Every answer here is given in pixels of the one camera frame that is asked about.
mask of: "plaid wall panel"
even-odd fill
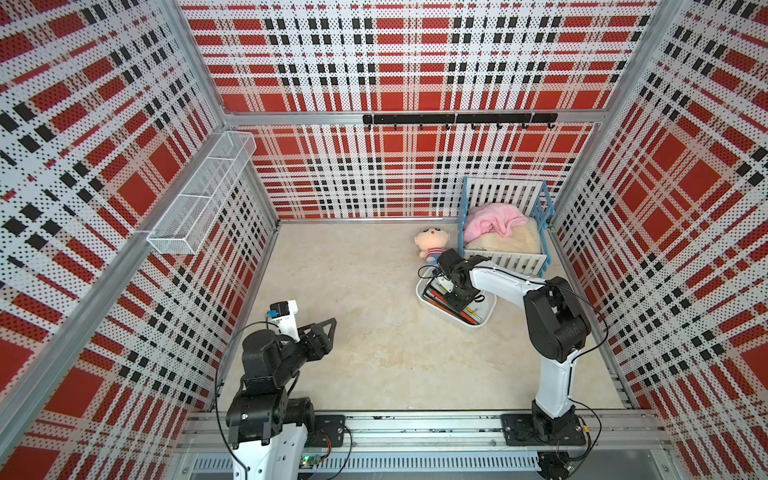
[[[0,3],[0,399],[210,133],[159,4]],[[150,255],[0,478],[161,478],[266,242],[242,184],[195,257]]]
[[[232,112],[602,108],[656,5],[180,3]]]
[[[0,478],[163,478],[213,391],[270,231],[240,180],[201,253],[151,254]]]
[[[767,25],[686,1],[555,226],[693,477],[768,465]]]
[[[211,129],[154,3],[0,8],[0,399]]]
[[[546,180],[556,197],[592,125],[242,129],[282,218],[455,217],[464,177]]]

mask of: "white wire basket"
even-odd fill
[[[163,254],[198,253],[255,150],[250,133],[222,134],[150,233],[152,247]]]

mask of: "black mounting plate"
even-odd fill
[[[331,446],[333,448],[344,445],[344,423],[346,417],[344,415],[317,415],[315,416],[315,435],[314,438],[310,434],[309,440],[306,446],[309,447],[327,447],[326,436],[323,432],[328,434],[331,439]]]
[[[507,446],[519,447],[526,445],[587,445],[587,439],[581,431],[581,423],[574,415],[568,423],[549,443],[539,442],[533,432],[533,415],[530,413],[505,413],[502,415],[502,431]]]

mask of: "stuffed doll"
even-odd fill
[[[413,241],[419,246],[419,257],[426,259],[427,265],[437,266],[437,257],[445,252],[445,246],[451,236],[439,228],[427,228],[421,231]]]

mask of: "marble floor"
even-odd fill
[[[263,319],[269,305],[282,300],[298,302],[300,326],[338,321],[333,351],[302,367],[292,397],[309,396],[318,410],[531,407],[539,356],[522,310],[499,299],[488,324],[467,331],[419,306],[414,288],[423,260],[413,237],[426,227],[449,230],[455,246],[454,223],[281,227],[250,321]],[[565,277],[553,258],[545,277],[558,275]],[[590,337],[587,347],[593,345]],[[241,354],[238,345],[221,410],[239,387]],[[579,359],[572,393],[594,409],[622,408],[598,351]]]

